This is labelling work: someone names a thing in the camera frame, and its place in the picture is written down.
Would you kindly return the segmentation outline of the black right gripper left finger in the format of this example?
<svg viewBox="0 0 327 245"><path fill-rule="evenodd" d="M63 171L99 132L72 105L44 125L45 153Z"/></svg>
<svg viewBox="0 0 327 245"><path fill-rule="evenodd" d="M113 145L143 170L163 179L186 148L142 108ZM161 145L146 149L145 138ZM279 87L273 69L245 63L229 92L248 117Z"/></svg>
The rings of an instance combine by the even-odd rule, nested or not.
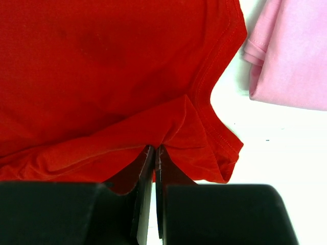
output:
<svg viewBox="0 0 327 245"><path fill-rule="evenodd" d="M155 150L104 183L1 182L1 244L146 244Z"/></svg>

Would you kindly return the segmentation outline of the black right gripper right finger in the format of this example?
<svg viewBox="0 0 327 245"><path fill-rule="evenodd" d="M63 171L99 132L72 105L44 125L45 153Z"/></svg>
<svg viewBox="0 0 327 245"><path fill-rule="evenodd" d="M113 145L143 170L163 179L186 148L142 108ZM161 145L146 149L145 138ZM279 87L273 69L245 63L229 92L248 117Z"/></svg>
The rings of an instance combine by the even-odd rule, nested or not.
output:
<svg viewBox="0 0 327 245"><path fill-rule="evenodd" d="M298 244L285 204L267 184L202 184L160 146L155 159L163 244Z"/></svg>

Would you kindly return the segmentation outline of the red t shirt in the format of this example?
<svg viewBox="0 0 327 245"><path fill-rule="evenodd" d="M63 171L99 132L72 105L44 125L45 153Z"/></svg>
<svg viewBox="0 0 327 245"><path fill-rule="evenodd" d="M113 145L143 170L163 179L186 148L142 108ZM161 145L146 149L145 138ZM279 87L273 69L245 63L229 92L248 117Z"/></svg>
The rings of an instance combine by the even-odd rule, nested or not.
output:
<svg viewBox="0 0 327 245"><path fill-rule="evenodd" d="M1 180L104 182L163 145L227 183L210 97L246 35L238 1L1 1Z"/></svg>

